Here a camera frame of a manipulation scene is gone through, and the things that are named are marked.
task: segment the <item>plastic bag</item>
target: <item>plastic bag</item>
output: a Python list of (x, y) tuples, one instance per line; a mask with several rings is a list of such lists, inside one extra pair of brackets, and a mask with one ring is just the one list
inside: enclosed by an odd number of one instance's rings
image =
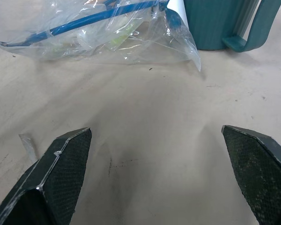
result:
[(166, 0), (0, 1), (0, 48), (38, 60), (137, 63), (200, 57)]

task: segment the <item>teal plastic pitcher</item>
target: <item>teal plastic pitcher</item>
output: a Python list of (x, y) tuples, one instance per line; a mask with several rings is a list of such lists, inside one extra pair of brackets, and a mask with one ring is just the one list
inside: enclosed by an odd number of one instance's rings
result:
[(184, 0), (189, 30), (201, 50), (231, 48), (246, 52), (261, 47), (281, 6), (281, 0), (261, 0), (248, 40), (244, 33), (259, 0)]

